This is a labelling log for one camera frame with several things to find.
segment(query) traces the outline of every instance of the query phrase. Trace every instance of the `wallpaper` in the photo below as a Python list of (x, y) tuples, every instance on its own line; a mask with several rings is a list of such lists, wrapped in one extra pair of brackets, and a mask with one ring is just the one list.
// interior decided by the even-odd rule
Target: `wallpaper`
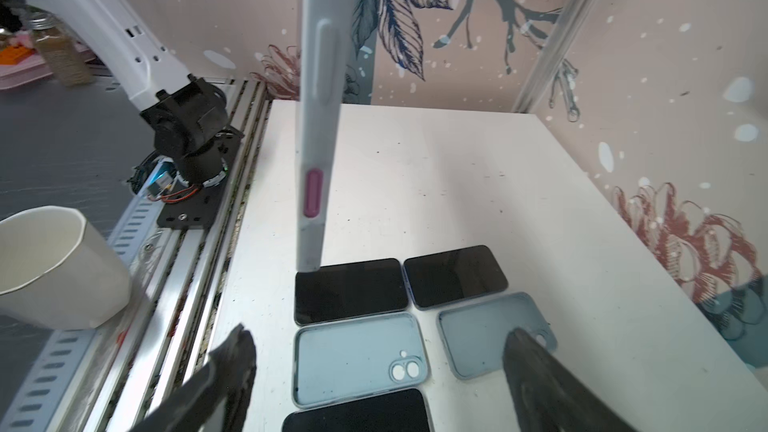
[(597, 0), (568, 61), (538, 115), (768, 385), (764, 0)]
[[(300, 83), (297, 0), (129, 0), (198, 76)], [(567, 0), (356, 0), (344, 100), (509, 111)]]

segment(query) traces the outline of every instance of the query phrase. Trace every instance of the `black mounting plate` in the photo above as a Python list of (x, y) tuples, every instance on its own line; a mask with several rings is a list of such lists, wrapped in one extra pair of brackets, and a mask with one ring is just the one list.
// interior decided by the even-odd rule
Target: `black mounting plate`
[[(216, 214), (219, 212), (219, 205), (224, 197), (226, 183), (234, 173), (232, 167), (241, 144), (240, 136), (232, 133), (223, 134), (215, 140), (216, 146), (226, 162), (226, 167), (229, 169), (226, 177), (217, 186), (206, 187), (183, 202), (165, 204), (163, 211), (158, 216), (159, 227), (173, 229), (210, 228), (214, 224)], [(184, 188), (184, 184), (177, 182), (171, 193)]]

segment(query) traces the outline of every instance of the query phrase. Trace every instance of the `orange object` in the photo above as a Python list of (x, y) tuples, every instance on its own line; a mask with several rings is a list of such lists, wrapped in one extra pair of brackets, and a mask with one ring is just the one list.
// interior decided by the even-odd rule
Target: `orange object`
[(7, 46), (0, 50), (0, 66), (14, 66), (34, 54), (34, 49), (28, 49), (22, 45)]

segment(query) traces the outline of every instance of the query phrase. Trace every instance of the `cup rim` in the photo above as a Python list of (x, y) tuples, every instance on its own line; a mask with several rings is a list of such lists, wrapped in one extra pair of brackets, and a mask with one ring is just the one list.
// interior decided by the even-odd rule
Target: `cup rim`
[(67, 212), (75, 214), (78, 217), (78, 219), (80, 219), (80, 223), (81, 223), (80, 236), (78, 237), (78, 240), (74, 243), (74, 245), (72, 245), (72, 248), (69, 249), (69, 251), (62, 257), (62, 259), (60, 261), (56, 262), (56, 264), (51, 266), (48, 270), (46, 270), (45, 272), (37, 275), (34, 278), (31, 278), (30, 280), (26, 281), (24, 284), (17, 285), (16, 287), (5, 289), (5, 290), (0, 290), (0, 296), (3, 296), (3, 295), (6, 295), (6, 294), (10, 294), (12, 292), (16, 292), (18, 290), (21, 290), (24, 287), (27, 287), (30, 284), (40, 280), (41, 278), (45, 277), (48, 274), (50, 274), (56, 268), (61, 267), (61, 265), (64, 263), (64, 261), (67, 260), (70, 257), (70, 255), (72, 255), (72, 252), (74, 252), (74, 250), (82, 244), (83, 238), (85, 237), (85, 229), (86, 229), (86, 225), (88, 224), (88, 220), (85, 218), (85, 216), (83, 215), (82, 212), (80, 212), (78, 209), (72, 208), (72, 207), (42, 206), (42, 207), (28, 208), (26, 210), (22, 210), (20, 212), (16, 212), (13, 216), (6, 217), (3, 220), (0, 220), (0, 226), (2, 226), (6, 222), (10, 222), (14, 218), (19, 218), (21, 216), (26, 216), (26, 215), (29, 215), (29, 214), (39, 213), (40, 211), (42, 211), (44, 209), (65, 210)]

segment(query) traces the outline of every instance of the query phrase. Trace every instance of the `white bucket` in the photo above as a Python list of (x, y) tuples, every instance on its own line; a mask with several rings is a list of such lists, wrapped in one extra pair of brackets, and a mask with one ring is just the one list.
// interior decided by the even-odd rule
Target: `white bucket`
[(53, 329), (95, 328), (130, 297), (130, 273), (76, 208), (0, 222), (0, 312)]

